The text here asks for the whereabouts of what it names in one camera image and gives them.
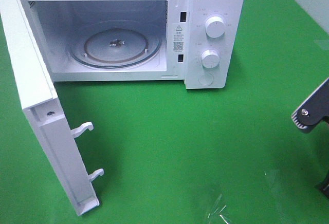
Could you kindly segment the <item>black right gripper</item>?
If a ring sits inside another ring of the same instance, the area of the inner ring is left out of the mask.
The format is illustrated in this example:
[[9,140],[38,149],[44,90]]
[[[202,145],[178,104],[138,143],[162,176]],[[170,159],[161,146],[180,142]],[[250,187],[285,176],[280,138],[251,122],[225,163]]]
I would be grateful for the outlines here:
[[326,177],[321,183],[317,185],[317,189],[327,198],[329,199],[329,192],[328,192],[328,184],[329,179]]

